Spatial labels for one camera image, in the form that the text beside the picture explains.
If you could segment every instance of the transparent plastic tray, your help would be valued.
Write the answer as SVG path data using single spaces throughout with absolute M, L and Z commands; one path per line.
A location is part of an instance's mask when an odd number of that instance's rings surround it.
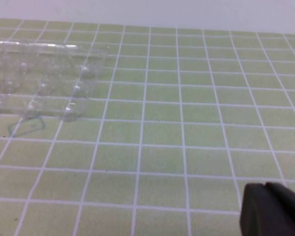
M 107 50 L 0 41 L 0 114 L 75 120 L 87 109 Z

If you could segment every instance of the clear plastic packaging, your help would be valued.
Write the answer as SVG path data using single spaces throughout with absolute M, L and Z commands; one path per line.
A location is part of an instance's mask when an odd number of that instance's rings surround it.
M 106 50 L 0 41 L 0 114 L 75 120 L 87 109 Z

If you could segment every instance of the tile grid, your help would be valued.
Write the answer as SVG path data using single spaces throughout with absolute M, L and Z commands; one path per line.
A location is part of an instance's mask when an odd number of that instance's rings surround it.
M 179 109 L 180 109 L 180 122 L 181 122 L 181 140 L 182 140 L 182 155 L 183 155 L 183 173 L 185 179 L 186 191 L 186 209 L 187 209 L 187 228 L 188 235 L 192 236 L 191 231 L 191 215 L 190 215 L 190 197 L 189 197 L 189 182 L 187 176 L 187 157 L 186 157 L 186 143 L 184 131 L 184 119 L 182 109 L 182 92 L 181 92 L 181 79 L 180 79 L 180 66 L 179 66 L 179 50 L 178 50 L 178 29 L 176 29 L 176 53 L 177 53 L 177 71 L 178 71 L 178 86 L 179 86 Z
M 97 139 L 96 139 L 96 144 L 95 144 L 95 148 L 94 148 L 94 152 L 93 152 L 93 157 L 92 157 L 92 161 L 91 161 L 91 164 L 90 164 L 90 167 L 89 167 L 88 177 L 87 177 L 86 183 L 85 183 L 84 188 L 83 188 L 83 192 L 82 192 L 82 196 L 81 196 L 81 204 L 79 206 L 79 211 L 78 211 L 78 214 L 77 214 L 77 217 L 76 217 L 73 235 L 76 235 L 76 233 L 78 231 L 79 222 L 80 222 L 80 218 L 81 218 L 81 214 L 82 214 L 82 204 L 84 202 L 85 195 L 87 193 L 89 181 L 90 181 L 90 178 L 91 178 L 92 169 L 93 169 L 95 159 L 96 159 L 98 143 L 100 141 L 100 136 L 101 136 L 103 126 L 104 126 L 104 119 L 105 119 L 105 115 L 106 115 L 106 111 L 107 111 L 107 107 L 108 107 L 108 99 L 110 98 L 110 94 L 111 94 L 111 91 L 112 91 L 113 80 L 114 80 L 114 76 L 115 76 L 115 72 L 116 72 L 116 68 L 117 68 L 117 63 L 118 63 L 118 56 L 120 55 L 120 51 L 121 51 L 121 44 L 122 44 L 122 37 L 123 37 L 123 33 L 124 33 L 124 28 L 125 28 L 125 26 L 123 27 L 123 31 L 122 31 L 122 35 L 121 35 L 121 41 L 120 41 L 120 45 L 119 45 L 119 51 L 118 51 L 118 55 L 117 55 L 117 59 L 116 59 L 116 64 L 115 64 L 113 75 L 112 75 L 112 78 L 111 78 L 111 81 L 110 81 L 110 86 L 109 86 L 109 90 L 108 90 L 108 94 L 107 94 L 107 99 L 106 99 L 106 102 L 105 102 L 105 107 L 104 107 L 101 123 L 100 123 L 98 134 L 97 134 Z M 99 30 L 99 26 L 97 27 L 95 38 L 97 36 L 98 30 Z
M 224 138 L 224 142 L 225 142 L 225 147 L 226 147 L 226 151 L 227 151 L 228 161 L 230 163 L 230 168 L 231 168 L 231 172 L 232 172 L 233 182 L 234 182 L 234 186 L 235 186 L 235 189 L 236 189 L 238 206 L 239 206 L 239 209 L 241 209 L 241 195 L 240 195 L 240 190 L 239 190 L 238 183 L 236 181 L 236 175 L 235 175 L 234 165 L 233 165 L 232 156 L 231 156 L 231 152 L 230 152 L 230 147 L 229 147 L 229 144 L 228 144 L 228 139 L 227 139 L 227 135 L 226 135 L 226 131 L 225 131 L 225 125 L 224 125 L 224 122 L 223 122 L 223 116 L 222 116 L 222 112 L 221 112 L 221 108 L 220 108 L 220 105 L 219 105 L 219 100 L 218 100 L 218 96 L 217 96 L 217 92 L 216 92 L 215 82 L 214 82 L 214 78 L 213 78 L 213 72 L 212 72 L 212 69 L 211 69 L 211 64 L 210 64 L 210 60 L 209 60 L 209 56 L 208 56 L 208 52 L 207 52 L 206 39 L 205 39 L 204 36 L 203 36 L 203 41 L 204 41 L 204 44 L 205 44 L 207 64 L 208 64 L 208 67 L 209 67 L 210 77 L 211 77 L 211 81 L 212 81 L 212 84 L 213 84 L 214 96 L 215 96 L 216 106 L 217 106 L 217 110 L 218 110 L 218 114 L 219 114 L 219 118 L 220 118 L 220 122 L 221 122 L 221 127 L 222 127 L 222 132 L 223 132 L 223 138 Z
M 253 104 L 254 104 L 254 106 L 255 106 L 255 109 L 256 109 L 256 112 L 257 112 L 258 118 L 259 118 L 259 120 L 260 120 L 261 126 L 263 127 L 263 131 L 264 131 L 264 134 L 265 134 L 265 137 L 266 137 L 267 143 L 268 143 L 268 145 L 269 145 L 269 148 L 270 148 L 270 150 L 271 150 L 271 153 L 272 153 L 272 156 L 273 156 L 274 162 L 275 162 L 275 164 L 276 164 L 276 166 L 277 166 L 277 168 L 278 168 L 278 171 L 279 171 L 280 177 L 281 177 L 281 179 L 282 179 L 282 182 L 283 182 L 283 184 L 286 186 L 286 181 L 285 181 L 285 179 L 284 179 L 282 169 L 281 169 L 281 167 L 280 167 L 280 164 L 279 164 L 278 159 L 277 159 L 277 157 L 276 157 L 276 154 L 275 154 L 275 152 L 274 152 L 274 149 L 273 149 L 273 146 L 272 146 L 272 143 L 271 143 L 270 137 L 269 137 L 269 135 L 268 135 L 268 133 L 267 133 L 267 130 L 266 130 L 266 128 L 265 128 L 264 121 L 263 121 L 263 119 L 262 119 L 262 117 L 261 117 L 261 114 L 260 114 L 260 111 L 259 111 L 259 109 L 258 109 L 258 107 L 257 107 L 257 102 L 256 102 L 256 100 L 255 100 L 255 97 L 254 97 L 253 93 L 252 93 L 252 90 L 251 90 L 250 85 L 249 85 L 249 83 L 248 83 L 248 80 L 247 80 L 247 77 L 246 77 L 245 71 L 244 71 L 244 69 L 243 69 L 243 67 L 242 67 L 242 64 L 241 64 L 241 61 L 240 61 L 240 59 L 239 59 L 239 56 L 238 56 L 238 53 L 237 53 L 237 49 L 236 49 L 236 47 L 235 47 L 235 45 L 234 45 L 233 36 L 232 36 L 232 33 L 231 33 L 231 32 L 230 32 L 230 36 L 231 36 L 231 42 L 232 42 L 232 45 L 233 45 L 233 48 L 234 48 L 234 51 L 235 51 L 236 57 L 237 57 L 238 62 L 239 62 L 240 69 L 241 69 L 241 71 L 242 71 L 242 73 L 243 73 L 243 76 L 244 76 L 244 79 L 245 79 L 245 81 L 246 81 L 246 83 L 247 83 L 247 86 L 248 86 L 248 90 L 249 90 L 250 96 L 251 96 L 252 101 L 253 101 Z
M 293 111 L 294 111 L 294 113 L 295 113 L 295 107 L 294 107 L 294 104 L 293 104 L 293 102 L 292 102 L 292 100 L 291 100 L 289 94 L 287 93 L 287 91 L 286 91 L 286 89 L 285 89 L 285 87 L 284 87 L 284 85 L 283 85 L 283 83 L 282 83 L 280 77 L 277 75 L 277 73 L 276 73 L 276 69 L 274 68 L 274 66 L 273 66 L 273 64 L 272 64 L 272 61 L 269 59 L 269 56 L 268 56 L 268 54 L 267 54 L 267 52 L 266 52 L 266 50 L 265 50 L 265 48 L 264 48 L 264 46 L 263 46 L 263 43 L 262 43 L 261 39 L 259 38 L 259 36 L 258 36 L 257 38 L 258 38 L 259 43 L 260 43 L 260 45 L 261 45 L 261 47 L 262 47 L 262 49 L 263 49 L 263 51 L 264 51 L 264 53 L 265 53 L 265 56 L 266 56 L 268 62 L 269 62 L 270 65 L 271 65 L 272 70 L 274 71 L 274 74 L 275 74 L 277 80 L 279 81 L 281 87 L 283 88 L 283 92 L 284 92 L 285 96 L 287 97 L 287 99 L 288 99 L 288 101 L 289 101 L 289 103 L 290 103 L 290 105 L 291 105 L 291 108 L 293 109 Z
M 131 219 L 131 236 L 135 235 L 136 227 L 136 218 L 137 218 L 137 205 L 138 205 L 138 195 L 139 195 L 139 182 L 140 182 L 140 167 L 141 167 L 141 155 L 142 155 L 142 143 L 143 143 L 143 130 L 144 130 L 144 117 L 145 117 L 145 107 L 146 107 L 146 97 L 147 97 L 147 83 L 148 83 L 148 62 L 149 62 L 149 47 L 151 42 L 151 27 L 149 28 L 148 35 L 148 51 L 147 51 L 147 65 L 145 72 L 145 82 L 144 82 L 144 92 L 143 92 L 143 102 L 142 102 L 142 114 L 140 121 L 140 137 L 139 137 L 139 150 L 138 150 L 138 163 L 137 163 L 137 172 L 136 172 L 136 183 L 134 189 L 134 198 L 133 198 L 133 210 L 132 210 L 132 219 Z
M 72 25 L 71 25 L 71 28 L 70 28 L 70 30 L 69 30 L 69 32 L 68 32 L 68 35 L 67 35 L 67 38 L 68 38 L 69 35 L 70 35 L 70 32 L 71 32 L 71 30 L 72 30 L 72 28 L 73 28 L 73 24 L 74 24 L 74 23 L 72 23 Z M 43 29 L 42 31 L 44 31 L 44 30 L 46 29 L 47 25 L 48 25 L 48 22 L 46 23 L 46 25 L 45 25 L 45 27 L 44 27 L 44 29 Z M 34 190 L 35 190 L 35 188 L 37 187 L 37 185 L 38 185 L 38 183 L 39 183 L 39 181 L 40 181 L 40 179 L 41 179 L 41 177 L 42 177 L 42 175 L 43 175 L 44 168 L 45 168 L 46 165 L 47 165 L 47 162 L 48 162 L 48 159 L 49 159 L 49 157 L 50 157 L 50 154 L 51 154 L 51 152 L 52 152 L 52 150 L 53 150 L 53 147 L 54 147 L 54 145 L 55 145 L 55 143 L 56 143 L 55 141 L 56 141 L 57 136 L 58 136 L 58 134 L 59 134 L 59 132 L 60 132 L 60 130 L 61 130 L 62 124 L 63 124 L 63 121 L 61 120 L 60 123 L 59 123 L 59 126 L 58 126 L 58 128 L 57 128 L 57 131 L 56 131 L 56 133 L 55 133 L 55 136 L 54 136 L 54 138 L 53 138 L 52 144 L 51 144 L 51 146 L 50 146 L 50 148 L 49 148 L 49 150 L 48 150 L 48 153 L 47 153 L 47 155 L 46 155 L 46 158 L 45 158 L 45 160 L 44 160 L 44 163 L 43 163 L 43 165 L 42 165 L 42 167 L 41 167 L 41 169 L 40 169 L 40 171 L 39 171 L 39 174 L 38 174 L 38 176 L 37 176 L 37 178 L 36 178 L 36 181 L 35 181 L 34 185 L 32 186 L 32 188 L 31 188 L 31 190 L 30 190 L 30 192 L 29 192 L 29 195 L 28 195 L 27 201 L 26 201 L 26 203 L 25 203 L 25 205 L 24 205 L 24 208 L 23 208 L 23 211 L 22 211 L 22 214 L 21 214 L 21 217 L 20 217 L 20 220 L 19 220 L 18 226 L 17 226 L 16 231 L 15 231 L 15 233 L 14 233 L 14 236 L 18 236 L 19 233 L 20 233 L 20 230 L 21 230 L 21 227 L 22 227 L 22 224 L 23 224 L 23 221 L 24 221 L 24 218 L 25 218 L 25 215 L 26 215 L 27 209 L 28 209 L 28 207 L 29 207 L 29 203 L 30 203 L 29 200 L 31 199 L 31 197 L 32 197 L 32 195 L 33 195 L 33 193 L 34 193 Z
M 16 33 L 16 31 L 20 28 L 21 24 L 23 23 L 23 21 L 16 27 L 14 33 L 7 39 L 7 41 L 11 40 L 12 36 Z M 10 145 L 12 139 L 13 139 L 13 136 L 14 134 L 16 133 L 17 129 L 19 128 L 21 122 L 22 122 L 22 118 L 19 119 L 17 125 L 15 126 L 15 129 L 13 130 L 11 136 L 8 138 L 8 141 L 6 142 L 1 154 L 0 154 L 0 160 L 3 158 L 3 155 L 5 153 L 5 151 L 7 150 L 8 146 Z

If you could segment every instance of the white grout line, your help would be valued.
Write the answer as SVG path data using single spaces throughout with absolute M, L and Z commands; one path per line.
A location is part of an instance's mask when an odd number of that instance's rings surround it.
M 22 21 L 20 22 L 20 24 L 18 25 L 18 27 L 15 29 L 14 33 L 10 36 L 10 38 L 7 39 L 7 41 L 9 41 L 9 40 L 12 38 L 12 36 L 13 36 L 13 35 L 15 34 L 15 32 L 17 31 L 17 29 L 18 29 L 18 28 L 20 27 L 20 25 L 23 23 L 23 21 L 24 21 L 24 20 L 22 20 Z M 1 159 L 3 158 L 3 156 L 4 156 L 4 154 L 5 154 L 5 152 L 6 152 L 7 148 L 8 148 L 8 146 L 10 145 L 10 143 L 11 143 L 11 141 L 12 141 L 12 139 L 13 139 L 13 136 L 15 135 L 16 131 L 17 131 L 18 128 L 20 127 L 22 120 L 23 120 L 22 118 L 19 119 L 17 125 L 15 126 L 14 130 L 12 131 L 12 134 L 11 134 L 10 137 L 8 138 L 8 141 L 6 142 L 6 144 L 5 144 L 5 146 L 4 146 L 3 150 L 2 150 L 2 152 L 1 152 L 1 154 L 0 154 L 0 161 L 1 161 Z
M 70 28 L 70 30 L 69 30 L 69 32 L 68 32 L 68 35 L 67 35 L 67 37 L 66 37 L 66 39 L 65 39 L 64 42 L 66 42 L 68 36 L 70 35 L 71 30 L 72 30 L 72 28 L 73 28 L 73 24 L 74 24 L 74 23 L 72 23 L 71 28 Z M 40 181 L 42 175 L 43 175 L 44 168 L 46 167 L 47 162 L 48 162 L 48 159 L 49 159 L 49 157 L 50 157 L 50 154 L 51 154 L 51 152 L 52 152 L 52 150 L 53 150 L 53 148 L 54 148 L 54 145 L 55 145 L 55 143 L 56 143 L 57 136 L 58 136 L 58 134 L 59 134 L 59 132 L 60 132 L 60 130 L 61 130 L 62 124 L 63 124 L 63 120 L 61 120 L 60 123 L 59 123 L 59 126 L 58 126 L 57 131 L 56 131 L 55 136 L 54 136 L 54 139 L 53 139 L 53 141 L 52 141 L 52 144 L 51 144 L 51 146 L 50 146 L 50 148 L 49 148 L 49 150 L 48 150 L 48 153 L 47 153 L 47 155 L 46 155 L 46 158 L 45 158 L 45 160 L 44 160 L 43 166 L 42 166 L 42 168 L 40 169 L 40 172 L 39 172 L 39 174 L 38 174 L 38 176 L 37 176 L 37 178 L 36 178 L 36 181 L 35 181 L 34 185 L 32 186 L 32 188 L 31 188 L 31 190 L 30 190 L 30 192 L 29 192 L 29 195 L 28 195 L 27 201 L 26 201 L 26 203 L 25 203 L 25 205 L 24 205 L 24 208 L 23 208 L 23 211 L 22 211 L 22 214 L 21 214 L 21 217 L 20 217 L 20 220 L 19 220 L 18 226 L 17 226 L 17 228 L 16 228 L 16 230 L 15 230 L 14 236 L 18 236 L 18 235 L 19 235 L 19 232 L 20 232 L 20 229 L 21 229 L 21 227 L 22 227 L 22 224 L 23 224 L 23 221 L 24 221 L 24 218 L 25 218 L 25 215 L 26 215 L 27 209 L 28 209 L 28 207 L 29 207 L 29 203 L 30 203 L 31 197 L 32 197 L 32 195 L 33 195 L 33 193 L 34 193 L 34 191 L 35 191 L 35 189 L 36 189 L 36 187 L 37 187 L 37 185 L 38 185 L 38 183 L 39 183 L 39 181 Z
M 204 40 L 204 44 L 206 46 L 207 45 L 206 44 L 206 39 L 204 37 L 203 37 L 203 40 Z M 215 87 L 215 83 L 214 83 L 214 77 L 213 77 L 213 72 L 212 72 L 212 69 L 211 69 L 210 60 L 208 58 L 207 48 L 206 48 L 206 57 L 207 57 L 207 64 L 208 64 L 208 67 L 209 67 L 209 71 L 210 71 L 211 81 L 212 81 L 212 84 L 213 84 L 213 90 L 214 90 L 215 100 L 216 100 L 216 104 L 217 104 L 217 110 L 218 110 L 219 118 L 220 118 L 220 121 L 221 121 L 221 127 L 222 127 L 222 132 L 223 132 L 223 137 L 224 137 L 226 152 L 227 152 L 228 160 L 229 160 L 229 163 L 230 163 L 230 168 L 231 168 L 231 173 L 232 173 L 232 178 L 233 178 L 234 186 L 235 186 L 235 189 L 236 189 L 237 200 L 238 200 L 238 207 L 239 207 L 239 209 L 241 209 L 241 194 L 240 194 L 240 189 L 239 189 L 239 185 L 238 185 L 237 180 L 236 180 L 235 169 L 234 169 L 234 165 L 233 165 L 233 161 L 232 161 L 230 147 L 229 147 L 229 144 L 228 144 L 228 139 L 227 139 L 227 134 L 226 134 L 226 130 L 225 130 L 225 125 L 224 125 L 224 121 L 223 121 L 223 116 L 222 116 L 221 108 L 219 106 L 219 100 L 218 100 L 218 96 L 217 96 L 217 92 L 216 92 L 216 87 Z
M 186 157 L 186 144 L 185 144 L 185 129 L 183 119 L 183 108 L 182 108 L 182 94 L 181 94 L 181 79 L 180 79 L 180 64 L 179 64 L 179 50 L 178 50 L 178 29 L 176 29 L 176 53 L 177 53 L 177 71 L 178 71 L 178 85 L 179 85 L 179 109 L 180 109 L 180 124 L 181 124 L 181 140 L 182 140 L 182 155 L 183 155 L 183 173 L 185 181 L 185 192 L 186 192 L 186 209 L 187 209 L 187 228 L 188 236 L 192 236 L 191 230 L 191 215 L 190 215 L 190 197 L 189 197 L 189 180 L 187 171 L 187 157 Z
M 137 160 L 137 172 L 136 172 L 136 182 L 133 198 L 133 211 L 132 211 L 132 220 L 131 220 L 131 236 L 135 236 L 135 227 L 136 227 L 136 218 L 137 211 L 136 207 L 138 204 L 138 195 L 139 195 L 139 181 L 140 181 L 140 166 L 141 166 L 141 155 L 142 155 L 142 143 L 143 143 L 143 132 L 144 132 L 144 118 L 145 118 L 145 108 L 146 108 L 146 97 L 147 97 L 147 83 L 148 83 L 148 63 L 149 63 L 149 47 L 151 43 L 151 27 L 149 28 L 148 35 L 148 50 L 147 50 L 147 64 L 145 72 L 145 82 L 144 82 L 144 93 L 143 93 L 143 103 L 142 103 L 142 113 L 140 121 L 140 138 L 139 138 L 139 150 L 138 150 L 138 160 Z
M 105 102 L 104 112 L 103 112 L 103 116 L 102 116 L 101 123 L 100 123 L 100 126 L 99 126 L 99 131 L 98 131 L 98 134 L 97 134 L 97 139 L 96 139 L 96 144 L 95 144 L 95 148 L 94 148 L 94 152 L 93 152 L 92 161 L 91 161 L 91 164 L 90 164 L 90 167 L 89 167 L 88 176 L 87 176 L 86 183 L 84 185 L 83 192 L 82 192 L 81 199 L 80 199 L 80 206 L 79 206 L 79 210 L 78 210 L 78 214 L 77 214 L 77 217 L 76 217 L 76 220 L 75 220 L 74 230 L 73 230 L 73 234 L 72 234 L 73 236 L 75 236 L 77 234 L 77 231 L 78 231 L 79 222 L 80 222 L 80 218 L 81 218 L 81 214 L 82 214 L 82 210 L 83 210 L 83 202 L 84 202 L 84 199 L 85 199 L 85 195 L 87 193 L 90 178 L 91 178 L 91 175 L 92 175 L 92 169 L 93 169 L 95 159 L 96 159 L 98 143 L 100 141 L 101 133 L 102 133 L 103 126 L 104 126 L 104 119 L 105 119 L 105 115 L 106 115 L 106 111 L 107 111 L 107 107 L 108 107 L 108 101 L 109 101 L 108 99 L 109 99 L 111 91 L 112 91 L 113 80 L 114 80 L 114 76 L 115 76 L 115 72 L 116 72 L 116 68 L 117 68 L 119 54 L 120 54 L 120 51 L 121 51 L 121 44 L 122 44 L 122 41 L 123 41 L 124 29 L 125 29 L 125 26 L 123 26 L 123 31 L 122 31 L 122 35 L 121 35 L 121 42 L 120 42 L 120 45 L 119 45 L 119 53 L 118 53 L 118 56 L 117 56 L 117 59 L 116 59 L 116 64 L 115 64 L 115 68 L 114 68 L 114 71 L 113 71 L 113 76 L 112 76 L 111 83 L 110 83 L 110 86 L 109 86 L 107 100 Z
M 237 53 L 237 49 L 235 48 L 235 45 L 234 45 L 234 41 L 233 41 L 233 37 L 232 37 L 232 33 L 231 33 L 231 32 L 230 32 L 230 36 L 231 36 L 231 41 L 232 41 L 233 48 L 234 48 L 234 50 L 235 50 L 235 54 L 236 54 L 237 59 L 238 59 L 238 62 L 239 62 L 239 66 L 240 66 L 240 68 L 241 68 L 241 70 L 242 70 L 243 76 L 244 76 L 245 81 L 246 81 L 246 83 L 247 83 L 247 86 L 248 86 L 248 89 L 249 89 L 249 93 L 250 93 L 250 96 L 251 96 L 251 98 L 252 98 L 252 101 L 253 101 L 253 103 L 254 103 L 254 105 L 255 105 L 255 109 L 256 109 L 256 112 L 257 112 L 257 114 L 258 114 L 258 117 L 259 117 L 259 120 L 260 120 L 261 126 L 263 127 L 263 131 L 264 131 L 264 134 L 265 134 L 265 138 L 266 138 L 267 143 L 268 143 L 268 145 L 269 145 L 269 148 L 270 148 L 270 150 L 271 150 L 271 153 L 272 153 L 272 156 L 273 156 L 274 162 L 275 162 L 275 164 L 276 164 L 276 167 L 278 168 L 278 171 L 279 171 L 279 173 L 280 173 L 280 177 L 281 177 L 281 179 L 282 179 L 282 182 L 283 182 L 283 184 L 286 186 L 286 181 L 285 181 L 285 179 L 284 179 L 284 175 L 283 175 L 282 169 L 281 169 L 280 164 L 279 164 L 279 162 L 278 162 L 278 160 L 277 160 L 277 157 L 276 157 L 275 151 L 274 151 L 274 149 L 273 149 L 273 146 L 272 146 L 272 143 L 271 143 L 270 137 L 269 137 L 269 135 L 268 135 L 268 133 L 267 133 L 267 130 L 266 130 L 265 124 L 264 124 L 264 122 L 263 122 L 263 120 L 262 120 L 262 117 L 261 117 L 260 111 L 259 111 L 259 109 L 258 109 L 258 107 L 257 107 L 257 103 L 256 103 L 256 100 L 255 100 L 255 97 L 254 97 L 254 95 L 253 95 L 253 93 L 252 93 L 252 90 L 251 90 L 251 88 L 250 88 L 250 86 L 249 86 L 249 83 L 248 83 L 248 80 L 247 80 L 246 74 L 245 74 L 244 69 L 243 69 L 242 64 L 241 64 L 241 61 L 239 60 L 239 56 L 238 56 L 238 53 Z

